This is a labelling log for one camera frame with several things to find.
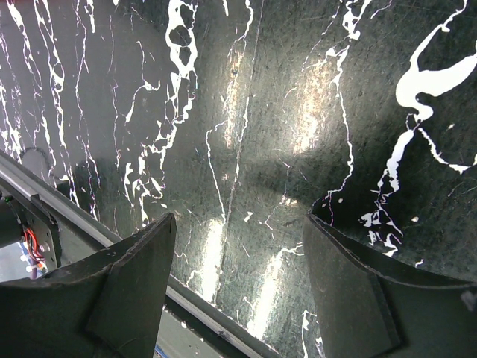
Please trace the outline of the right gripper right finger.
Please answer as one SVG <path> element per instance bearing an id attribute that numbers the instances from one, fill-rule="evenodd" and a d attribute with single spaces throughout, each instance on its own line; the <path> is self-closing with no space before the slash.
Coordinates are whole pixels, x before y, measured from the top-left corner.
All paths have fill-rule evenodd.
<path id="1" fill-rule="evenodd" d="M 303 244 L 326 357 L 476 356 L 476 283 L 401 263 L 312 214 Z"/>

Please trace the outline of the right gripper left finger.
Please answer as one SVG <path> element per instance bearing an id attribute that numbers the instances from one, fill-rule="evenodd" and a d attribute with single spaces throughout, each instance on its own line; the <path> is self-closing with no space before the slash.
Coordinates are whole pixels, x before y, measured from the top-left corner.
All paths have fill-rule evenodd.
<path id="1" fill-rule="evenodd" d="M 152 357 L 175 217 L 32 280 L 1 283 L 2 357 Z"/>

